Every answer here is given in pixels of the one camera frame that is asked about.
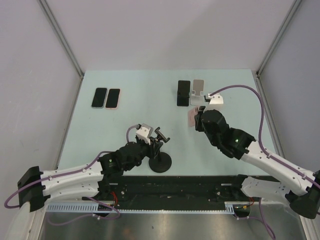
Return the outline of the black round phone stand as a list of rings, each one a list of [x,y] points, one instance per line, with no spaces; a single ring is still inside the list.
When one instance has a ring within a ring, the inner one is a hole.
[[[157,127],[154,132],[156,133],[156,137],[161,140],[161,147],[164,143],[167,143],[170,138],[165,137],[164,134],[160,131],[160,127]],[[164,173],[170,169],[172,166],[172,158],[169,154],[161,151],[157,155],[156,158],[149,158],[148,165],[150,169],[155,173]]]

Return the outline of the white phone stand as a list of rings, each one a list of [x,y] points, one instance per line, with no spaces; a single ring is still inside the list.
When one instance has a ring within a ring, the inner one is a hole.
[[[190,104],[200,106],[204,103],[204,85],[203,79],[194,79],[191,88]]]

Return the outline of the pink case phone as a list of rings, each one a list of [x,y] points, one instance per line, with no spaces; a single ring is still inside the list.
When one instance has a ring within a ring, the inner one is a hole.
[[[119,88],[111,88],[107,94],[105,103],[106,109],[116,109],[119,104],[121,90]]]

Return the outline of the blue phone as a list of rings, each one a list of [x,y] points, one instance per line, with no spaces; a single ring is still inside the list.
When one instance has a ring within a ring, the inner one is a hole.
[[[95,89],[95,93],[92,99],[91,107],[92,108],[103,108],[106,95],[107,95],[106,87],[98,87]]]

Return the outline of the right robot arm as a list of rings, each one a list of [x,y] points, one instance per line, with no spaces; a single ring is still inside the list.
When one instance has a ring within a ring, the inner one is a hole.
[[[228,158],[251,164],[275,181],[242,176],[243,181],[230,188],[231,196],[242,201],[245,197],[263,198],[287,205],[295,213],[315,219],[320,209],[320,173],[299,167],[264,148],[247,132],[230,127],[216,109],[197,107],[195,130],[205,133],[210,144]]]

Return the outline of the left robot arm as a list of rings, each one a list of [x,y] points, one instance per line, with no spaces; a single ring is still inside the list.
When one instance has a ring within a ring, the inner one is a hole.
[[[107,199],[110,179],[140,166],[144,158],[154,159],[164,144],[160,137],[135,139],[116,151],[102,151],[92,162],[81,166],[43,171],[39,166],[29,168],[17,183],[18,208],[28,203],[30,212],[34,212],[54,200]]]

